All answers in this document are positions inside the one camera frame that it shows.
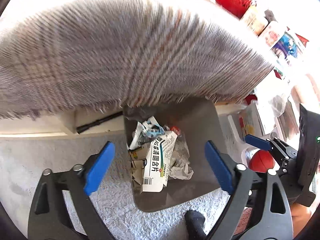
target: gray plaid blanket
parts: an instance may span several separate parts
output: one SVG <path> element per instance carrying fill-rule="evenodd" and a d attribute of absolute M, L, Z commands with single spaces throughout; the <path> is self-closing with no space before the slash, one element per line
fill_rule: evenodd
<path fill-rule="evenodd" d="M 208 0 L 11 0 L 0 18 L 0 117 L 240 101 L 274 67 Z"/>

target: red ball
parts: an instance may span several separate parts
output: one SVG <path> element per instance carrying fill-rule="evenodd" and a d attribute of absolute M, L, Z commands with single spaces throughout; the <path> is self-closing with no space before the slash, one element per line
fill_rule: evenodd
<path fill-rule="evenodd" d="M 249 168 L 257 172 L 267 172 L 272 169 L 276 164 L 276 161 L 270 154 L 265 150 L 258 150 L 251 158 Z"/>

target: gray trash bin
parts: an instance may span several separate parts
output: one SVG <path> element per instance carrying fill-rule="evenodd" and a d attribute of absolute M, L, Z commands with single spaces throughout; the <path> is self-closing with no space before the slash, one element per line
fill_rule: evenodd
<path fill-rule="evenodd" d="M 227 153 L 214 104 L 201 98 L 188 98 L 178 104 L 143 107 L 143 110 L 150 110 L 148 112 L 152 113 L 160 125 L 175 125 L 184 132 L 190 152 L 190 167 L 194 174 L 190 180 L 168 180 L 167 187 L 161 192 L 140 193 L 133 187 L 137 207 L 144 212 L 154 212 L 219 188 L 218 181 L 204 156 L 204 145 L 208 140 L 212 140 L 220 152 Z M 124 124 L 127 143 L 130 145 L 137 121 L 125 118 Z"/>

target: foot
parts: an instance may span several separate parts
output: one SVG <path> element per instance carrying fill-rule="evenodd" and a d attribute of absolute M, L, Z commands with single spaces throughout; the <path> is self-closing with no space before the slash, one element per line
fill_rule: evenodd
<path fill-rule="evenodd" d="M 188 210 L 184 215 L 186 220 L 187 231 L 189 240 L 204 240 L 207 235 L 203 231 L 203 224 L 205 217 L 194 210 Z"/>

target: white carpet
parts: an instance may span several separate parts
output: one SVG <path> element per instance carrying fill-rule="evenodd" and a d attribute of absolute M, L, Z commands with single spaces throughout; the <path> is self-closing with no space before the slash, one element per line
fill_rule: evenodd
<path fill-rule="evenodd" d="M 234 153 L 229 134 L 228 151 Z M 69 170 L 76 163 L 98 153 L 106 141 L 116 145 L 116 157 L 91 200 L 116 239 L 187 239 L 184 214 L 193 209 L 201 212 L 208 233 L 228 201 L 228 194 L 218 189 L 202 197 L 159 212 L 145 213 L 135 206 L 131 190 L 130 166 L 124 135 L 79 139 L 0 141 L 0 201 L 13 222 L 27 235 L 28 215 L 36 185 L 45 168 L 54 172 Z M 72 208 L 71 219 L 80 232 L 81 226 Z"/>

